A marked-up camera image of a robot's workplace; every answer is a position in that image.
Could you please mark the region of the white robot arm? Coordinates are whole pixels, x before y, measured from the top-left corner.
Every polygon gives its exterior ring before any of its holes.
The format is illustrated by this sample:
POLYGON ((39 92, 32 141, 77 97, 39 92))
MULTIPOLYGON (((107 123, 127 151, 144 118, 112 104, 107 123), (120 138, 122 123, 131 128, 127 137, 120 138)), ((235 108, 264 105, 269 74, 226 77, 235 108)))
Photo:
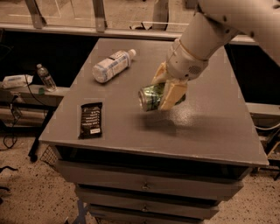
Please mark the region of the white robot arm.
POLYGON ((235 36, 251 37, 280 65, 279 0, 198 0, 192 21, 174 40, 152 84, 163 83, 160 110, 171 109, 200 76, 209 59, 235 36))

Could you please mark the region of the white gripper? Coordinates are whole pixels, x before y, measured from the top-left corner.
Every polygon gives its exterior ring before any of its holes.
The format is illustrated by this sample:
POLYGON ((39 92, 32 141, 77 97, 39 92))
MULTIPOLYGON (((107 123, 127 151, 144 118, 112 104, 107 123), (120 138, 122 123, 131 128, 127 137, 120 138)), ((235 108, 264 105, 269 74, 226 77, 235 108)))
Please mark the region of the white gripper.
POLYGON ((175 39, 167 51, 165 62, 159 65, 151 81, 152 85, 165 83, 158 109, 170 110, 186 93, 187 82, 184 80, 197 79, 207 66, 208 60, 194 58, 179 39, 175 39), (179 80, 170 80, 170 75, 179 80))

